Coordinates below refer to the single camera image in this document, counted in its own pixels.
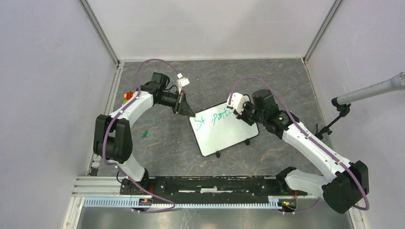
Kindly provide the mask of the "green marker cap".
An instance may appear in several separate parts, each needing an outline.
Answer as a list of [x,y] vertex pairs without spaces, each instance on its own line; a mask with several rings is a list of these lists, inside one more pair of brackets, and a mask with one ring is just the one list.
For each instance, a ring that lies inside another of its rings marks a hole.
[[148,134],[148,130],[145,130],[144,133],[142,134],[142,138],[145,138]]

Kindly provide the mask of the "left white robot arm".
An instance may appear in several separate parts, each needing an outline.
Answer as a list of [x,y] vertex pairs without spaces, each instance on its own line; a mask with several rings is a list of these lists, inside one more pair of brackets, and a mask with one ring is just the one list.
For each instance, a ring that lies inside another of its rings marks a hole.
[[96,118],[93,152],[102,157],[107,165],[115,165],[138,194],[149,191],[147,170],[132,154],[131,127],[148,109],[159,104],[172,109],[175,115],[194,117],[195,113],[186,100],[183,87],[190,81],[181,73],[177,75],[175,92],[167,88],[170,78],[162,73],[153,73],[149,82],[141,85],[119,109],[109,115]]

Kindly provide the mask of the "small whiteboard with stand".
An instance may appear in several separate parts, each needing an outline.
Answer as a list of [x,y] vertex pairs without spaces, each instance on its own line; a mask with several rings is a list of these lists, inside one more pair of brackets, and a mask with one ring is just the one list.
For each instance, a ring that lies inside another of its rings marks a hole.
[[259,135],[257,124],[248,125],[237,119],[226,102],[198,111],[189,117],[192,133],[200,154],[207,157],[239,143],[250,144]]

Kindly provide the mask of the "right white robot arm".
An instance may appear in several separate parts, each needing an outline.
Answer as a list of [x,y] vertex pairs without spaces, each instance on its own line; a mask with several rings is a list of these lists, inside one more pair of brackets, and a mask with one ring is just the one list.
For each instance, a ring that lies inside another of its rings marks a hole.
[[250,102],[244,95],[232,93],[227,106],[237,119],[248,125],[261,124],[293,146],[321,172],[315,175],[294,167],[284,169],[277,174],[276,189],[280,194],[293,190],[313,194],[340,214],[351,208],[369,209],[369,171],[364,162],[352,162],[333,151],[289,110],[280,110],[270,90],[256,91],[252,98]]

